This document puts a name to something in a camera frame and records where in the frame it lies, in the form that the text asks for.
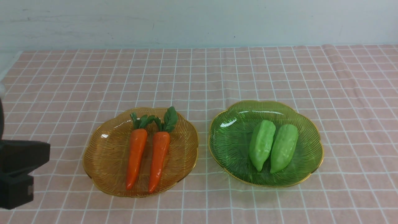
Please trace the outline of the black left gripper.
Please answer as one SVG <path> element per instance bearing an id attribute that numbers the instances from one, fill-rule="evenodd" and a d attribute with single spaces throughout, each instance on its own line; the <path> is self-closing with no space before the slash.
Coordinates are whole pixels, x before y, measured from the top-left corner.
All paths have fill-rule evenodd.
<path id="1" fill-rule="evenodd" d="M 34 200 L 30 173 L 49 162 L 51 145 L 32 140 L 4 139 L 4 109 L 0 104 L 0 207 L 12 210 Z"/>

